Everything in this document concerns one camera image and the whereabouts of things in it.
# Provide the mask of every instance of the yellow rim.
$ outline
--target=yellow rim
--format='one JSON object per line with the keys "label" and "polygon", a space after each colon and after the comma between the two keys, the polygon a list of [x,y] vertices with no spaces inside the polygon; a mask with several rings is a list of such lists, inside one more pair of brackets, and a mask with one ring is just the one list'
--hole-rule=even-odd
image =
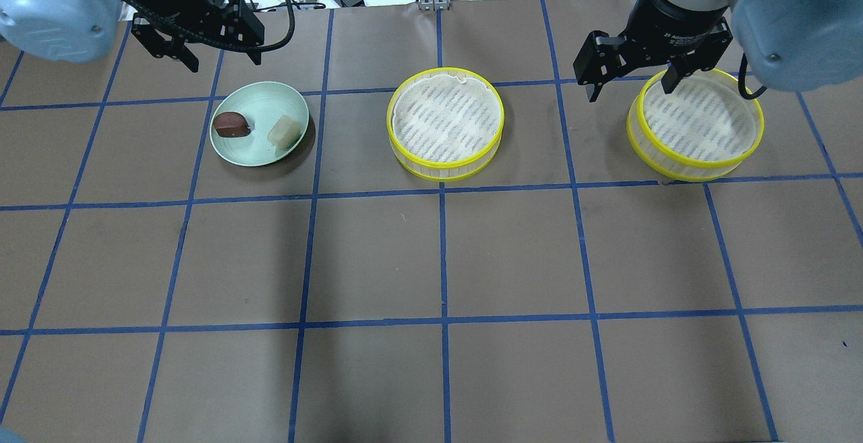
{"label": "yellow rim", "polygon": [[[447,71],[455,71],[455,72],[462,72],[465,74],[469,74],[469,75],[471,75],[471,77],[477,78],[478,80],[483,81],[483,84],[486,84],[488,89],[490,89],[491,92],[494,93],[494,98],[497,99],[497,104],[500,106],[500,125],[497,127],[497,131],[494,132],[494,137],[492,138],[492,141],[488,142],[488,145],[486,145],[483,149],[481,149],[479,151],[479,153],[477,153],[477,154],[472,154],[468,158],[465,158],[463,160],[458,160],[458,161],[423,160],[422,158],[419,158],[417,155],[407,151],[407,148],[402,146],[402,144],[400,142],[398,142],[398,139],[396,139],[395,132],[392,131],[392,108],[394,108],[395,100],[398,99],[398,96],[400,96],[402,90],[404,90],[407,86],[410,86],[410,84],[413,84],[413,82],[417,78],[420,78],[426,74],[432,74],[434,72],[447,72]],[[483,76],[481,76],[475,72],[469,71],[467,69],[460,69],[458,67],[436,67],[434,69],[429,69],[427,71],[422,71],[422,72],[419,72],[417,74],[413,74],[413,76],[411,76],[410,78],[408,78],[408,80],[401,83],[401,86],[399,86],[398,89],[396,89],[395,92],[392,93],[392,98],[389,99],[389,106],[386,107],[386,131],[389,133],[389,141],[392,143],[392,145],[396,149],[398,149],[398,153],[403,154],[405,156],[405,158],[407,158],[410,161],[413,161],[414,163],[416,163],[422,167],[428,167],[429,169],[458,169],[459,167],[464,167],[465,165],[469,165],[469,164],[473,163],[474,161],[477,161],[477,160],[483,158],[485,156],[485,154],[487,154],[489,151],[491,151],[491,149],[494,148],[494,145],[496,145],[500,141],[500,136],[503,134],[503,121],[504,121],[503,101],[500,100],[500,95],[497,93],[497,90],[494,89],[494,86],[492,86],[492,84],[490,82],[485,80],[485,78]],[[461,176],[461,177],[457,177],[457,178],[453,177],[450,180],[452,181],[453,179],[462,179],[462,178],[465,178],[465,176]]]}
{"label": "yellow rim", "polygon": [[465,173],[464,175],[459,175],[456,177],[432,177],[431,175],[425,175],[425,173],[417,172],[416,170],[412,169],[412,167],[410,167],[409,165],[404,163],[404,161],[402,161],[398,157],[398,155],[395,155],[395,159],[398,160],[398,163],[400,163],[402,167],[404,167],[406,170],[408,170],[408,172],[413,173],[414,175],[418,176],[420,179],[426,179],[426,181],[435,181],[435,182],[463,181],[463,179],[466,179],[468,177],[472,177],[472,176],[476,175],[477,173],[480,173],[480,170],[484,169],[488,165],[488,163],[491,162],[492,158],[494,158],[494,155],[491,155],[490,157],[488,157],[488,159],[485,160],[485,162],[483,164],[478,166],[477,169],[472,170],[471,172]]}
{"label": "yellow rim", "polygon": [[666,177],[669,177],[671,179],[675,179],[676,181],[700,183],[700,182],[712,181],[713,179],[718,179],[722,176],[728,175],[728,173],[731,173],[731,170],[729,170],[725,173],[722,173],[722,175],[715,175],[712,177],[704,177],[704,178],[688,177],[686,175],[678,175],[677,173],[674,173],[669,169],[665,169],[665,167],[660,167],[659,164],[656,163],[656,161],[653,161],[653,159],[651,159],[650,156],[647,156],[647,153],[645,153],[645,151],[643,149],[641,149],[641,146],[638,145],[638,142],[635,141],[635,136],[632,135],[632,122],[629,120],[628,117],[626,118],[626,135],[629,136],[629,144],[632,145],[632,149],[635,150],[635,154],[637,154],[638,157],[644,161],[644,163],[647,163],[648,167],[656,170],[659,173],[662,173],[662,175],[665,175]]}
{"label": "yellow rim", "polygon": [[[726,74],[723,71],[719,71],[713,69],[713,71],[724,78],[729,78],[731,81],[737,82],[737,79],[729,74]],[[650,80],[647,81],[647,84],[641,88],[641,93],[638,94],[638,98],[635,99],[636,105],[636,114],[638,115],[638,126],[641,126],[641,130],[644,132],[645,136],[647,136],[647,141],[654,145],[656,149],[659,149],[665,156],[672,158],[672,160],[677,161],[677,163],[681,163],[687,167],[696,167],[696,169],[721,169],[722,167],[730,167],[733,164],[740,163],[740,161],[746,160],[752,152],[758,148],[758,145],[761,144],[761,138],[764,136],[764,111],[761,111],[761,105],[758,103],[758,99],[753,99],[752,102],[755,104],[755,109],[758,111],[758,135],[755,137],[755,141],[752,142],[752,146],[747,149],[747,151],[743,152],[743,154],[732,158],[730,160],[719,160],[719,161],[707,161],[707,160],[696,160],[694,158],[690,158],[679,154],[673,149],[667,147],[663,142],[659,141],[656,135],[654,135],[653,131],[651,131],[650,126],[647,124],[647,118],[645,117],[644,112],[644,99],[645,95],[647,95],[647,90],[653,86],[657,80],[662,78],[665,71],[661,71]]]}

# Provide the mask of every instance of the plate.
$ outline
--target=plate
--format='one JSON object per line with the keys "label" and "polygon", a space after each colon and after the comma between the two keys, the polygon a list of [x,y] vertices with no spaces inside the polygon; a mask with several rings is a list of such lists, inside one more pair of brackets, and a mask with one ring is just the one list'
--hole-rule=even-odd
{"label": "plate", "polygon": [[[222,138],[213,127],[213,118],[227,111],[242,114],[252,132],[241,138]],[[299,121],[299,139],[287,149],[275,148],[267,140],[272,126],[288,115]],[[210,118],[210,144],[219,156],[240,167],[261,167],[281,160],[297,147],[309,127],[309,106],[293,87],[281,82],[256,82],[240,87],[222,101]]]}

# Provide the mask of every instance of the brown object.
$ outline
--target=brown object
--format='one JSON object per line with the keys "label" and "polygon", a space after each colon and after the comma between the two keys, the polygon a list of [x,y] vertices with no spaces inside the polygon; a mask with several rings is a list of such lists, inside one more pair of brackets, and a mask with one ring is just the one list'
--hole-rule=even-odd
{"label": "brown object", "polygon": [[248,136],[252,132],[246,118],[233,111],[224,112],[213,118],[213,127],[216,129],[216,134],[222,138],[239,138]]}

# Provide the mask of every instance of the grid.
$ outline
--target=grid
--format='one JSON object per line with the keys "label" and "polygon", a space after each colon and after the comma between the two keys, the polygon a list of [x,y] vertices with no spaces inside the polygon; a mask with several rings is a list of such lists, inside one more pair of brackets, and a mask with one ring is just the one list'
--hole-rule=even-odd
{"label": "grid", "polygon": [[[442,407],[444,415],[444,440],[450,442],[452,440],[452,430],[450,421],[450,325],[451,324],[488,324],[488,323],[505,323],[505,322],[530,322],[530,321],[573,321],[583,320],[591,323],[591,334],[594,341],[595,363],[599,378],[599,386],[601,392],[602,410],[605,417],[605,425],[607,437],[609,441],[616,441],[614,433],[613,421],[613,405],[609,399],[609,391],[607,388],[607,378],[605,363],[603,360],[602,341],[600,333],[600,320],[635,320],[635,319],[669,319],[669,318],[688,318],[688,317],[737,317],[742,330],[743,339],[746,343],[746,352],[749,357],[749,362],[752,367],[752,374],[755,379],[755,384],[758,388],[758,397],[761,400],[761,406],[764,412],[765,423],[772,440],[779,440],[776,425],[771,414],[771,406],[768,399],[767,391],[765,390],[764,382],[761,378],[761,371],[758,366],[758,357],[752,345],[752,337],[747,326],[747,316],[751,315],[769,315],[769,314],[814,314],[814,313],[841,313],[841,312],[863,312],[863,305],[801,305],[800,307],[744,307],[740,299],[740,293],[737,289],[736,278],[734,278],[734,269],[725,246],[725,238],[722,233],[721,219],[717,213],[714,203],[714,198],[711,193],[711,186],[723,183],[740,183],[740,182],[774,182],[774,181],[811,181],[811,179],[831,179],[835,182],[836,187],[841,196],[842,203],[847,210],[848,221],[853,225],[857,238],[863,247],[863,230],[861,230],[860,220],[854,212],[850,197],[845,192],[843,185],[844,179],[859,179],[863,178],[863,172],[856,173],[838,173],[833,161],[830,158],[827,148],[816,126],[808,105],[801,94],[798,94],[798,101],[808,126],[811,128],[812,135],[816,139],[820,148],[823,160],[826,162],[829,173],[822,175],[777,175],[771,177],[727,177],[716,179],[715,181],[705,182],[702,185],[704,197],[709,207],[710,218],[715,230],[715,236],[721,250],[721,259],[724,263],[725,274],[727,275],[728,287],[734,299],[733,309],[706,309],[706,310],[677,310],[677,311],[649,311],[649,312],[602,312],[597,310],[595,296],[593,292],[591,280],[591,263],[589,262],[589,246],[585,236],[585,226],[583,226],[582,207],[580,193],[586,189],[595,188],[636,188],[650,187],[650,185],[660,185],[658,181],[602,181],[602,182],[580,182],[576,176],[572,152],[570,151],[569,131],[566,122],[566,111],[564,110],[564,93],[562,90],[563,84],[573,84],[575,81],[571,78],[561,78],[558,69],[558,58],[555,52],[554,37],[552,34],[552,23],[549,21],[549,12],[546,7],[546,1],[540,0],[540,5],[543,13],[543,22],[545,22],[545,33],[548,39],[549,50],[551,51],[552,69],[554,78],[552,80],[526,80],[526,81],[509,81],[494,83],[496,87],[520,87],[520,86],[555,86],[557,94],[557,106],[560,117],[561,133],[564,138],[564,151],[566,156],[566,164],[568,167],[569,181],[566,183],[552,184],[530,184],[530,185],[493,185],[492,187],[457,187],[457,185],[446,185],[444,182],[438,184],[437,188],[425,189],[409,189],[409,190],[390,190],[390,191],[352,191],[343,192],[343,194],[327,194],[320,192],[320,173],[321,161],[324,149],[324,127],[326,126],[326,104],[328,96],[343,95],[343,94],[366,94],[375,92],[394,92],[395,88],[369,88],[369,89],[342,89],[329,90],[328,80],[330,71],[330,50],[332,50],[332,35],[334,13],[329,12],[327,37],[326,37],[326,56],[324,56],[324,79],[321,90],[312,90],[311,92],[303,92],[305,96],[320,97],[320,117],[318,117],[318,136],[317,136],[317,152],[314,158],[314,185],[312,186],[311,194],[302,195],[271,195],[271,196],[250,196],[250,197],[229,197],[229,198],[197,198],[195,189],[198,180],[198,170],[200,170],[201,160],[206,147],[206,134],[208,129],[207,118],[212,113],[214,102],[224,99],[225,96],[216,95],[216,85],[218,84],[219,74],[222,70],[222,60],[225,58],[224,53],[220,53],[218,57],[218,65],[213,77],[212,87],[210,88],[209,96],[194,96],[193,98],[173,98],[173,99],[147,99],[147,100],[131,100],[131,101],[109,101],[111,87],[117,75],[117,69],[120,65],[120,59],[123,56],[123,51],[129,38],[129,28],[126,30],[126,35],[123,37],[117,58],[115,59],[111,78],[108,81],[108,86],[105,89],[104,96],[101,102],[78,102],[77,104],[67,105],[35,105],[35,106],[3,106],[3,100],[9,93],[13,79],[18,72],[24,54],[21,53],[13,66],[9,80],[3,88],[3,94],[0,95],[0,111],[25,111],[26,109],[65,109],[65,108],[82,108],[82,107],[98,107],[95,122],[90,132],[89,140],[86,144],[86,150],[80,161],[78,173],[74,181],[73,189],[69,195],[68,203],[65,204],[28,204],[27,206],[0,206],[0,212],[12,212],[12,210],[61,210],[63,212],[63,220],[59,231],[57,232],[55,244],[45,274],[41,281],[41,286],[38,296],[34,303],[30,322],[27,328],[23,329],[4,329],[0,330],[0,336],[22,336],[22,344],[16,357],[15,366],[13,367],[12,375],[9,379],[9,384],[5,394],[3,395],[2,406],[0,406],[0,422],[3,421],[3,416],[9,406],[10,397],[15,390],[16,378],[24,360],[25,352],[28,348],[28,343],[33,336],[45,335],[68,335],[68,334],[96,334],[96,333],[154,333],[158,335],[151,375],[148,383],[146,400],[144,402],[144,410],[142,413],[140,429],[138,433],[138,442],[144,440],[144,435],[147,431],[148,413],[152,402],[155,382],[159,376],[160,358],[164,344],[164,339],[167,333],[172,332],[232,332],[232,330],[296,330],[298,333],[297,346],[294,359],[293,372],[293,389],[290,409],[290,419],[287,422],[289,425],[289,441],[296,440],[295,430],[297,424],[297,413],[299,406],[299,391],[301,390],[301,375],[303,370],[303,351],[305,344],[306,330],[330,329],[340,327],[359,327],[359,326],[440,326],[441,341],[442,341],[442,379],[441,388],[443,391]],[[444,35],[441,19],[441,12],[437,12],[437,60],[438,66],[444,64]],[[622,78],[621,80],[645,80],[645,76],[634,76]],[[198,144],[197,157],[194,164],[194,171],[191,176],[191,185],[189,187],[188,197],[186,200],[176,201],[154,201],[154,202],[114,202],[114,203],[78,203],[76,196],[81,179],[84,175],[84,169],[90,149],[92,149],[96,132],[98,131],[102,114],[107,106],[114,105],[147,105],[160,104],[165,102],[206,102],[207,113],[204,118],[204,123],[200,132],[200,144]],[[667,185],[684,185],[682,182],[671,182]],[[586,313],[574,314],[535,314],[535,315],[489,315],[489,316],[450,316],[448,311],[448,287],[447,287],[447,215],[446,201],[448,194],[465,194],[466,192],[481,192],[481,191],[543,191],[543,190],[569,190],[571,191],[574,219],[576,219],[577,236],[579,240],[579,250],[582,258],[583,275],[585,276],[585,292],[587,295],[589,310]],[[311,321],[307,319],[308,312],[308,297],[311,277],[311,260],[314,255],[314,238],[315,224],[318,209],[318,200],[329,200],[329,198],[375,198],[388,196],[437,196],[438,204],[440,205],[440,291],[441,291],[441,311],[440,317],[426,318],[404,318],[404,319],[385,319],[385,320],[339,320],[339,321]],[[291,201],[291,200],[307,200],[311,202],[311,212],[309,218],[309,229],[306,241],[305,255],[305,270],[303,274],[302,298],[300,302],[299,321],[292,323],[258,323],[258,324],[200,324],[200,326],[182,326],[180,324],[169,324],[169,314],[172,307],[173,291],[175,291],[175,283],[181,265],[181,257],[183,255],[183,247],[185,243],[186,228],[189,224],[192,210],[200,204],[226,204],[238,202],[268,202],[268,201]],[[173,270],[171,274],[169,291],[165,299],[164,311],[159,326],[112,326],[112,327],[78,327],[78,328],[36,328],[35,320],[40,311],[41,301],[45,295],[47,286],[50,283],[53,262],[56,258],[59,244],[63,239],[65,226],[67,226],[68,218],[73,210],[96,209],[96,208],[116,208],[116,209],[138,209],[158,206],[184,206],[185,216],[183,219],[181,233],[177,240],[175,259],[173,260]]]}

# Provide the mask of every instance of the blue object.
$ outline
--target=blue object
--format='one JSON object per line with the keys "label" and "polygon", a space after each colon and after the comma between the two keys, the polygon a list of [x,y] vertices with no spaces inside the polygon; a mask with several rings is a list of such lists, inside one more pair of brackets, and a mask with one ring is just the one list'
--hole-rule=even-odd
{"label": "blue object", "polygon": [[12,431],[0,427],[0,443],[27,443],[27,441],[24,441],[24,438],[12,433]]}
{"label": "blue object", "polygon": [[0,34],[44,59],[89,62],[110,52],[120,0],[0,0]]}
{"label": "blue object", "polygon": [[738,0],[731,27],[771,89],[800,92],[863,75],[863,0]]}

